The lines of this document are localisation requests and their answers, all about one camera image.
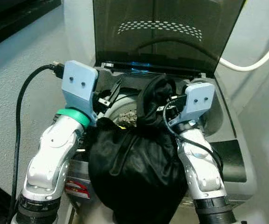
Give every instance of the blue light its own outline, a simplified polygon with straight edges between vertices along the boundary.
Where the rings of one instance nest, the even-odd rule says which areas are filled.
[[[134,68],[131,68],[131,71],[134,73],[148,73],[149,72],[149,70],[139,70],[139,69],[134,69]]]
[[[137,65],[137,66],[144,66],[144,67],[150,67],[150,63],[140,63],[140,62],[131,62],[132,65]]]

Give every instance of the black bag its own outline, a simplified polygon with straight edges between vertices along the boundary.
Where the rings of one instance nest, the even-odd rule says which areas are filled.
[[[156,114],[174,93],[172,80],[156,77],[138,96],[136,128],[101,118],[88,132],[90,179],[118,224],[168,224],[187,190],[175,139]]]

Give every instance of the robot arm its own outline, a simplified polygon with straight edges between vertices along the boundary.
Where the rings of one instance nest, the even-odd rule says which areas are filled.
[[[65,63],[62,90],[66,108],[58,111],[59,118],[40,138],[12,224],[57,223],[69,160],[85,128],[96,123],[92,97],[97,77],[97,71],[89,66],[75,61]]]
[[[200,116],[211,108],[214,86],[210,83],[192,84],[186,88],[185,94],[186,103],[182,112],[168,123],[165,114],[164,119],[170,132],[178,136],[178,156],[185,169],[200,224],[235,223],[236,219],[221,177],[222,166],[218,165],[220,161],[212,157],[210,144],[203,132],[196,128]],[[180,125],[181,133],[177,135],[171,126]]]

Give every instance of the power cord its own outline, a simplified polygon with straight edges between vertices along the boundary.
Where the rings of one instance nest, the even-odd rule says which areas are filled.
[[[9,214],[7,217],[7,224],[11,223],[12,217],[14,215],[15,211],[15,204],[17,204],[16,201],[16,191],[17,191],[17,175],[18,175],[18,161],[19,161],[19,148],[20,148],[20,140],[21,140],[21,103],[23,99],[23,95],[29,85],[29,83],[32,81],[32,79],[38,75],[40,72],[50,69],[54,71],[55,75],[57,77],[63,77],[64,65],[57,63],[56,65],[48,64],[43,65],[39,68],[37,68],[35,71],[33,71],[25,80],[23,83],[21,90],[19,92],[17,103],[16,103],[16,141],[15,141],[15,151],[14,151],[14,165],[13,165],[13,179],[12,179],[12,193],[11,193],[11,203],[9,208]]]
[[[268,60],[269,60],[269,51],[258,62],[256,62],[253,65],[247,66],[247,67],[241,67],[241,66],[232,64],[231,62],[223,59],[222,57],[219,59],[219,63],[226,66],[227,68],[229,68],[231,70],[240,71],[240,72],[247,72],[247,71],[252,71],[252,70],[255,70],[255,69],[261,67]]]
[[[175,138],[177,138],[177,139],[179,139],[179,140],[181,140],[181,141],[183,141],[183,142],[186,142],[186,143],[188,143],[188,144],[194,145],[194,146],[196,146],[196,147],[202,148],[202,149],[204,149],[206,152],[208,152],[208,153],[212,156],[212,158],[214,159],[214,161],[215,161],[215,163],[216,163],[216,166],[217,166],[217,168],[218,168],[218,171],[219,171],[219,173],[220,173],[221,179],[223,180],[223,173],[222,173],[222,171],[223,171],[223,161],[222,161],[221,157],[219,156],[219,154],[216,153],[216,151],[214,151],[215,153],[213,153],[210,149],[208,149],[208,148],[205,147],[204,145],[201,145],[201,144],[199,144],[199,143],[197,143],[197,142],[194,142],[194,141],[191,141],[191,140],[189,140],[189,139],[187,139],[187,138],[182,137],[181,135],[175,133],[175,132],[172,130],[172,128],[169,126],[169,124],[168,124],[168,122],[167,122],[167,120],[166,120],[166,109],[167,109],[172,103],[175,103],[175,101],[178,100],[178,99],[181,98],[181,97],[184,97],[184,96],[179,96],[179,97],[177,97],[176,99],[169,101],[169,102],[165,105],[165,107],[163,108],[163,121],[164,121],[164,123],[165,123],[165,126],[166,126],[167,130],[168,130],[168,131],[169,131]]]

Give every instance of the sticker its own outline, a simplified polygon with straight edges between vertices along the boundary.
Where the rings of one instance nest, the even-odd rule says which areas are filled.
[[[77,181],[67,181],[65,184],[65,192],[67,194],[90,199],[87,187]]]

